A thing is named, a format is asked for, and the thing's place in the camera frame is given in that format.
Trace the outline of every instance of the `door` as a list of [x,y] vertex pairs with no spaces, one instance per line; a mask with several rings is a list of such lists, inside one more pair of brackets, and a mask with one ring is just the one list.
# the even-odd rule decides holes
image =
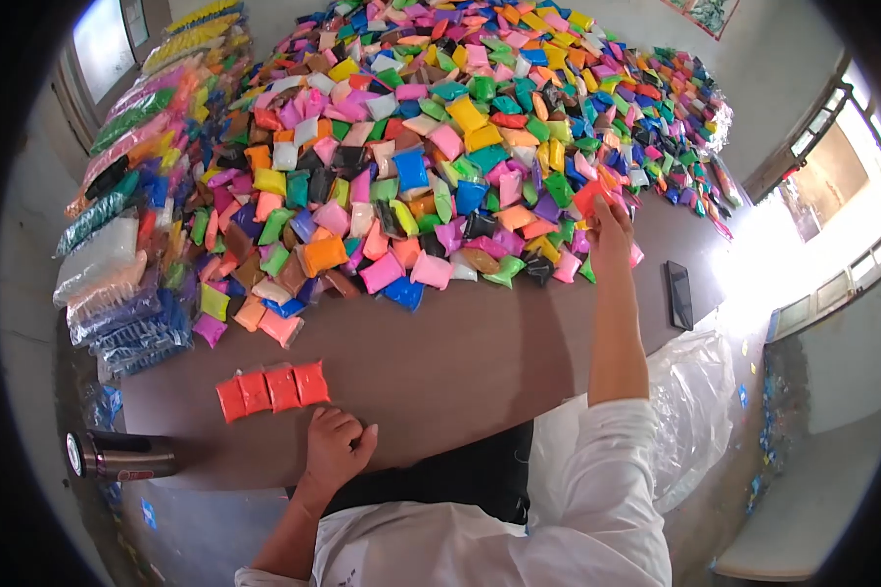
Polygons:
[[58,80],[82,144],[94,140],[108,111],[133,86],[170,20],[167,0],[94,0],[85,9],[63,49]]

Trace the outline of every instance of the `white sleeve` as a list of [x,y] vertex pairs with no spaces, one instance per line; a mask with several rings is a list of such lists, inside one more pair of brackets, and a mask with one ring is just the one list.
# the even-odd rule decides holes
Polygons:
[[564,472],[561,521],[524,541],[509,541],[523,582],[672,584],[648,464],[656,425],[643,399],[604,402],[581,415]]
[[307,587],[308,581],[273,575],[246,566],[235,571],[235,587]]

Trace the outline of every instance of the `table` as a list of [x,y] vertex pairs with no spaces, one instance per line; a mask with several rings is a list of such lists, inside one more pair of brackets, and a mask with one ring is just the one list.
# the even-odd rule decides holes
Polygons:
[[[708,219],[644,193],[636,241],[646,258],[633,274],[646,353],[680,331],[669,326],[664,263],[692,279],[695,320],[724,293],[712,260],[730,244]],[[750,208],[742,208],[729,226]],[[539,288],[518,276],[515,289],[452,282],[427,288],[414,314],[387,299],[329,299],[308,308],[290,350],[234,320],[215,349],[195,349],[122,382],[127,431],[175,442],[179,474],[163,487],[240,490],[296,483],[312,409],[261,412],[225,424],[215,384],[280,361],[323,358],[335,405],[378,423],[368,470],[404,466],[516,426],[587,386],[594,300],[583,277]]]

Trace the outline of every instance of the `hand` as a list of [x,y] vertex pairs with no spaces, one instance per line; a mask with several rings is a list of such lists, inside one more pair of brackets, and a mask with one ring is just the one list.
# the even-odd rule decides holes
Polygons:
[[[377,435],[377,424],[363,429],[355,416],[338,407],[318,407],[307,430],[304,479],[329,500],[368,464]],[[349,446],[353,440],[359,440],[355,449]]]
[[629,250],[633,244],[633,224],[617,202],[607,205],[603,196],[594,198],[597,215],[588,220],[587,240],[591,242],[591,271],[601,275],[629,271]]

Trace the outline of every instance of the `poster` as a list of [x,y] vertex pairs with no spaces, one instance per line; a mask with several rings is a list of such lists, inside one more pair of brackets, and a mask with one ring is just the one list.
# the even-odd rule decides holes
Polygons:
[[720,41],[740,0],[660,0]]

